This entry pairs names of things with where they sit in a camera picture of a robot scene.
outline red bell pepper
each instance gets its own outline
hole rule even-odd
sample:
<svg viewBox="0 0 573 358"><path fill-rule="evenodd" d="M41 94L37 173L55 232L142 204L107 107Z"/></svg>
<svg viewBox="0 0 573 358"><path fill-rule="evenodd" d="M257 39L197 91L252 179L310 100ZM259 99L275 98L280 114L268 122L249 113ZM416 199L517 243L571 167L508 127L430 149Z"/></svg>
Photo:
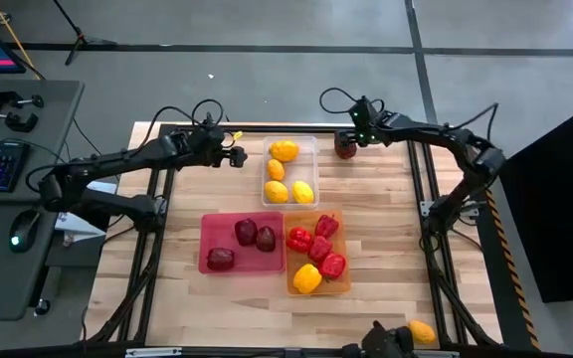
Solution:
<svg viewBox="0 0 573 358"><path fill-rule="evenodd" d="M346 258L338 253L330 253L319 266L319 273L326 278L336 279L342 275L345 268Z"/></svg>
<svg viewBox="0 0 573 358"><path fill-rule="evenodd" d="M308 251L308 257L311 260L319 263L322 260L324 260L324 258L328 253L330 253L330 250L332 248L333 248L333 243L331 241L329 241L327 238L323 236L316 236L315 238L313 238L313 245L310 247L310 250Z"/></svg>
<svg viewBox="0 0 573 358"><path fill-rule="evenodd" d="M334 216L331 218L328 215L322 215L319 217L317 225L315 225L315 235L329 239L338 228L339 222L334 219Z"/></svg>
<svg viewBox="0 0 573 358"><path fill-rule="evenodd" d="M302 227L295 227L288 233L286 245L299 253L307 253L312 244L310 233Z"/></svg>

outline orange plastic tray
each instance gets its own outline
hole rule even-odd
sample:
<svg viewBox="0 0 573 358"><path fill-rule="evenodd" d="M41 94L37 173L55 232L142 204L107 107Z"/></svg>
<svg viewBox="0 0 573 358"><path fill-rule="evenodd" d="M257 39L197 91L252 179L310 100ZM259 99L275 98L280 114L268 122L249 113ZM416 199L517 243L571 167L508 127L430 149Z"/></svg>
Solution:
<svg viewBox="0 0 573 358"><path fill-rule="evenodd" d="M301 211L301 212L283 212L285 214L285 241L288 240L288 233L292 228L303 227L313 236L315 235L315 225L319 217L326 214L334 216L339 222L337 232L329 239L333 243L333 251L342 254L346 258L346 268L344 273L334 280L323 279L319 286L310 294L340 294L350 290L350 269L348 255L346 254L346 240L344 239L344 221L341 211ZM288 293L295 295L306 295L299 293L297 288L293 287L293 277L299 268L305 264L316 263L308 258L307 254L298 253L285 247L286 252L286 288Z"/></svg>

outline yellow lemon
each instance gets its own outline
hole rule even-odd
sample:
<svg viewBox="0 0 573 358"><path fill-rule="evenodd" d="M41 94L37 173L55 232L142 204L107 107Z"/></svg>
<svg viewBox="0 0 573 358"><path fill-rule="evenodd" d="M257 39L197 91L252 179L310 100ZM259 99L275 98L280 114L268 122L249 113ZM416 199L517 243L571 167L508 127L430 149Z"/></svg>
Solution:
<svg viewBox="0 0 573 358"><path fill-rule="evenodd" d="M422 321L412 320L408 322L408 328L413 332L413 339L417 343L428 344L437 339L433 328Z"/></svg>
<svg viewBox="0 0 573 358"><path fill-rule="evenodd" d="M265 183L265 193L270 202L274 204L286 203L288 201L288 190L285 184L272 180Z"/></svg>
<svg viewBox="0 0 573 358"><path fill-rule="evenodd" d="M270 159L267 162L267 172L269 173L269 177L273 180L285 179L285 168L282 163L275 159Z"/></svg>
<svg viewBox="0 0 573 358"><path fill-rule="evenodd" d="M300 204L310 204L315 199L313 190L303 181L293 183L293 198Z"/></svg>
<svg viewBox="0 0 573 358"><path fill-rule="evenodd" d="M281 162L292 161L297 157L299 147L290 140L279 140L269 147L269 152L274 159Z"/></svg>

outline red plastic tray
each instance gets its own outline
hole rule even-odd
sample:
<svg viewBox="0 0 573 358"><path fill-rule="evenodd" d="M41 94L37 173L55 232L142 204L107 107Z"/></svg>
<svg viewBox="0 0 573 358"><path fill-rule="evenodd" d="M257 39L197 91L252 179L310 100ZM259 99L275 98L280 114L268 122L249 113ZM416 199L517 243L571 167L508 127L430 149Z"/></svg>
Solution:
<svg viewBox="0 0 573 358"><path fill-rule="evenodd" d="M238 244L234 226L251 218L258 229L268 226L276 233L276 249L263 253L255 245L242 247ZM207 268L207 255L213 248L225 248L234 252L236 263L226 271ZM207 214L203 216L200 232L198 271L201 273L280 272L285 269L284 217L280 212Z"/></svg>

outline black panel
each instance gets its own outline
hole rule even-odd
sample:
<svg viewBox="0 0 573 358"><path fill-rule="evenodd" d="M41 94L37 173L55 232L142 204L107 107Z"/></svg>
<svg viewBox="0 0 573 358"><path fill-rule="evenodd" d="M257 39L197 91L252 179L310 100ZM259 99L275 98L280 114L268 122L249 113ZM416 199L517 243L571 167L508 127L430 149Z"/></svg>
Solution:
<svg viewBox="0 0 573 358"><path fill-rule="evenodd" d="M542 300L573 300L573 117L511 157L500 179Z"/></svg>

